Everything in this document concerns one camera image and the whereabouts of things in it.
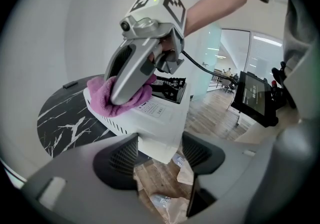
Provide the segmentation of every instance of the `forearm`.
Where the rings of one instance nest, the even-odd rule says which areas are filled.
[[[187,11],[184,35],[223,18],[243,6],[247,0],[200,0]]]

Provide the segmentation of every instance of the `marble tabletop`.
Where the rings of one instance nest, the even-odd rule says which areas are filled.
[[[83,90],[93,77],[79,79],[76,85],[67,89],[61,87],[43,105],[38,116],[37,132],[42,146],[51,157],[115,136],[87,109]],[[148,159],[139,151],[136,165]]]

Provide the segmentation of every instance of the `gray shirt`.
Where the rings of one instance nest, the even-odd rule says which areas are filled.
[[[310,46],[316,43],[318,31],[301,0],[288,0],[287,9],[283,35],[283,59],[287,67],[293,70]]]

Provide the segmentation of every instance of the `black cable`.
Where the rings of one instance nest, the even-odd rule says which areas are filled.
[[[224,75],[221,75],[220,73],[216,73],[216,72],[212,72],[212,71],[209,71],[207,70],[206,68],[203,68],[200,64],[198,64],[195,60],[193,60],[193,58],[191,56],[189,56],[184,50],[182,51],[182,54],[184,54],[186,56],[186,58],[188,58],[195,66],[197,66],[198,68],[200,68],[201,70],[203,70],[204,72],[206,73],[209,73],[213,76],[217,76],[219,78],[223,78],[223,79],[227,79],[229,81],[231,81],[233,84],[237,85],[238,83],[233,79],[233,78],[230,78],[230,77],[227,77],[227,76],[224,76]]]

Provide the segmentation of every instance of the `purple cloth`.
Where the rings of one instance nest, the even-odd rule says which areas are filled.
[[[152,74],[129,102],[123,105],[112,105],[110,95],[116,77],[111,77],[107,81],[104,81],[103,77],[95,77],[86,83],[91,96],[90,107],[104,117],[116,117],[123,112],[147,102],[152,94],[150,85],[155,82],[156,78],[157,76]]]

